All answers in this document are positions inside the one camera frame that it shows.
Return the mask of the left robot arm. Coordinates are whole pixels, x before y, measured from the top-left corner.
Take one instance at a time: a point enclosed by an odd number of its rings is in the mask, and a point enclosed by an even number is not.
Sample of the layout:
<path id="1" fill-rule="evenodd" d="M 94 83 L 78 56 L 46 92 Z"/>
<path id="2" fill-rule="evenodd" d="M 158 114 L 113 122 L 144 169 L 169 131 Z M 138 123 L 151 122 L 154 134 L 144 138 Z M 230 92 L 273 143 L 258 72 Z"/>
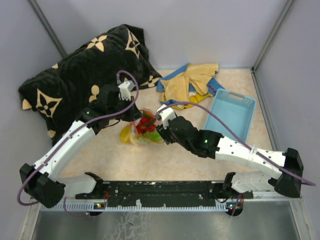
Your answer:
<path id="1" fill-rule="evenodd" d="M 90 195 L 97 199 L 103 195 L 102 179 L 92 173 L 76 177 L 61 177 L 61 173 L 77 152 L 110 120 L 132 122 L 141 116 L 131 95 L 135 84 L 125 81 L 119 86 L 105 85 L 98 98 L 83 108 L 65 135 L 33 165 L 24 164 L 20 170 L 22 186 L 17 194 L 25 192 L 47 208 L 57 205 L 63 198 Z"/>

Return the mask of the light blue plastic basket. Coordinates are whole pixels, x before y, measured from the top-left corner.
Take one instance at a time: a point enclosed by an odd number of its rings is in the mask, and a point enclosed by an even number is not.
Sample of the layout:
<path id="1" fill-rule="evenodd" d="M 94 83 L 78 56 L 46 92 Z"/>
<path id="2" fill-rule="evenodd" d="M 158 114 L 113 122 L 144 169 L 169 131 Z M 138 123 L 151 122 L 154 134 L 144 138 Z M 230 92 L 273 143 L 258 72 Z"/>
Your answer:
<path id="1" fill-rule="evenodd" d="M 246 142 L 256 104 L 257 101 L 252 97 L 219 89 L 210 112 L 221 119 L 242 141 Z"/>

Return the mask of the clear zip top bag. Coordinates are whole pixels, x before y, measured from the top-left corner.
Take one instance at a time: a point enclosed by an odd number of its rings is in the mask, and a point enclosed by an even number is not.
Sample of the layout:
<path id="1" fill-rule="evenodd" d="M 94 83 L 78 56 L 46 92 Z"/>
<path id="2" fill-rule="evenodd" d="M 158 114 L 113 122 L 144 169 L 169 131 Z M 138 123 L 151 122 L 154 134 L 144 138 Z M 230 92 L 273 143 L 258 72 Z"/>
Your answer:
<path id="1" fill-rule="evenodd" d="M 156 112 L 147 108 L 140 109 L 140 112 L 141 118 L 124 127 L 119 134 L 119 140 L 122 143 L 135 146 L 164 143 L 163 138 L 156 130 L 156 127 L 161 123 L 156 119 Z"/>

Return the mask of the green grapes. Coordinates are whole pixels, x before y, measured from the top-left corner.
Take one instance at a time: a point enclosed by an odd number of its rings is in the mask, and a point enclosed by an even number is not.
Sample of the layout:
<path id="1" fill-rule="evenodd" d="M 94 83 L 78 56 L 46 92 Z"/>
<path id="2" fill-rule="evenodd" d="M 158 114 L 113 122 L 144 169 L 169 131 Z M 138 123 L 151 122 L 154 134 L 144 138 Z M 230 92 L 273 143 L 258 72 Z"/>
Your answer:
<path id="1" fill-rule="evenodd" d="M 163 138 L 160 136 L 160 134 L 157 131 L 140 133 L 138 135 L 138 140 L 147 144 L 149 143 L 161 144 L 164 142 Z"/>

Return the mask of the yellow banana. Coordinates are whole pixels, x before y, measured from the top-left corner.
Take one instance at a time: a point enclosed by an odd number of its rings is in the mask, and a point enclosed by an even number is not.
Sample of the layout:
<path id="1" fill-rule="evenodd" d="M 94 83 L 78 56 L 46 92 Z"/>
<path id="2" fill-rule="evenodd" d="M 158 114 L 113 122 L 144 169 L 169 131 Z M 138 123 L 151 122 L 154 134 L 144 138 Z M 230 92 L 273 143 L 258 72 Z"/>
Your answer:
<path id="1" fill-rule="evenodd" d="M 131 143 L 133 145 L 137 145 L 136 141 L 133 138 L 132 127 L 130 125 L 127 125 L 121 130 L 119 134 L 119 140 L 125 144 Z"/>

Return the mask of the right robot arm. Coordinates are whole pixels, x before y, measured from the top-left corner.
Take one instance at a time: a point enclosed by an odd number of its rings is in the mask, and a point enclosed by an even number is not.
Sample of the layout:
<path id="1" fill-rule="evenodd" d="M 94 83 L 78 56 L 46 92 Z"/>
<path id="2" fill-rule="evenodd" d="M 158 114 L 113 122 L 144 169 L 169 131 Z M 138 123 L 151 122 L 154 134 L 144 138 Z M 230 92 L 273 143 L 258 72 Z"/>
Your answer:
<path id="1" fill-rule="evenodd" d="M 289 198 L 301 196 L 299 178 L 304 166 L 296 149 L 281 152 L 245 147 L 218 132 L 198 130 L 182 116 L 160 124 L 156 131 L 166 144 L 177 143 L 200 158 L 233 161 L 254 168 L 253 172 L 226 175 L 223 192 L 229 198 L 250 191 L 270 190 Z"/>

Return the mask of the red strawberries bunch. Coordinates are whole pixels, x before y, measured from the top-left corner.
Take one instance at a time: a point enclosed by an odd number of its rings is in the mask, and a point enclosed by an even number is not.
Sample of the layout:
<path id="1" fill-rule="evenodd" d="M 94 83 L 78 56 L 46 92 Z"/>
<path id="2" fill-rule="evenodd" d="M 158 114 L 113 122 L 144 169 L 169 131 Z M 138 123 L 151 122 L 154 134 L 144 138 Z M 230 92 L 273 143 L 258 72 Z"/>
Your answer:
<path id="1" fill-rule="evenodd" d="M 143 114 L 140 121 L 136 125 L 138 134 L 153 132 L 156 130 L 156 118 L 147 114 Z"/>

